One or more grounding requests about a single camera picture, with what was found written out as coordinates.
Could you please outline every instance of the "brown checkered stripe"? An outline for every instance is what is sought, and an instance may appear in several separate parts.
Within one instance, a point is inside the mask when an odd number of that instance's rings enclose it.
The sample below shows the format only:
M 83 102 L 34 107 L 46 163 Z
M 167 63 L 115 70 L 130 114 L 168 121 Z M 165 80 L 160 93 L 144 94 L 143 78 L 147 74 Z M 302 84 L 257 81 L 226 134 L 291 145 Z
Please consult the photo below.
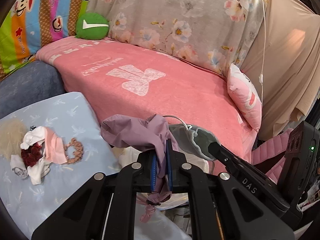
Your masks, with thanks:
M 71 0 L 68 18 L 68 34 L 69 36 L 76 35 L 76 22 L 80 11 L 82 0 Z
M 3 66 L 2 66 L 2 63 L 1 63 L 1 59 L 0 59 L 0 82 L 2 80 L 4 80 L 4 78 L 7 76 L 7 74 L 4 72 L 3 70 Z
M 52 42 L 50 33 L 50 0 L 40 0 L 39 24 L 41 47 Z

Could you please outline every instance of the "purple cloth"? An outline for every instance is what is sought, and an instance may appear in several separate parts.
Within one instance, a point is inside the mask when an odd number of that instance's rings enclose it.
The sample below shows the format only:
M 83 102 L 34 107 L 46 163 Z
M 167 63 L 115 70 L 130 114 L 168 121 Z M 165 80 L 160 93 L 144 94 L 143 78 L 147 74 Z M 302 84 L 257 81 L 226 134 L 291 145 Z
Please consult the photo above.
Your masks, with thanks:
M 163 116 L 155 114 L 147 120 L 143 120 L 115 114 L 103 120 L 101 136 L 107 143 L 118 148 L 132 146 L 142 152 L 155 149 L 157 155 L 156 187 L 155 192 L 148 197 L 148 200 L 158 203 L 171 194 L 164 178 L 166 171 L 166 141 L 171 139 L 172 148 L 175 151 L 179 151 L 179 146 L 169 131 L 168 122 Z

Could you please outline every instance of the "red star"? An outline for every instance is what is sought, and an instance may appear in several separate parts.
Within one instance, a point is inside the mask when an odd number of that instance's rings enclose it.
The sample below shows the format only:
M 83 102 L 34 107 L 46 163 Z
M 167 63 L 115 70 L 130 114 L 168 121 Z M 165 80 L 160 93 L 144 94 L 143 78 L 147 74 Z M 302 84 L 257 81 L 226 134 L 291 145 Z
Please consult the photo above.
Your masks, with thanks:
M 16 37 L 21 36 L 22 30 L 23 30 L 23 29 L 20 28 L 20 27 L 19 27 L 18 30 L 16 30 Z

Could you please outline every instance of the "pink pillow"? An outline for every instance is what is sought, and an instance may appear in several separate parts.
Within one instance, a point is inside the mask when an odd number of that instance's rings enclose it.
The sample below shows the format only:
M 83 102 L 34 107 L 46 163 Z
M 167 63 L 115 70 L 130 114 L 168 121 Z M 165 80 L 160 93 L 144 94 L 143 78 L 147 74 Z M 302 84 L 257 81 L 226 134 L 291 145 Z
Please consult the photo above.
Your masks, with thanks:
M 228 72 L 228 94 L 251 127 L 258 132 L 261 126 L 262 104 L 258 93 L 240 69 L 231 64 Z

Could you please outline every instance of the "colorful striped fabric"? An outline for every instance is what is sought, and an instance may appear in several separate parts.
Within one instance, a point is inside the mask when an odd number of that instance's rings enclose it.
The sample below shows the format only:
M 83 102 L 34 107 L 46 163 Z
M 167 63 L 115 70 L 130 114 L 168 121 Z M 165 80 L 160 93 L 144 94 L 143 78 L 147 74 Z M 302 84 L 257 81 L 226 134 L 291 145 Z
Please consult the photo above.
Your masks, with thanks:
M 0 27 L 0 81 L 46 44 L 75 35 L 88 0 L 16 0 Z

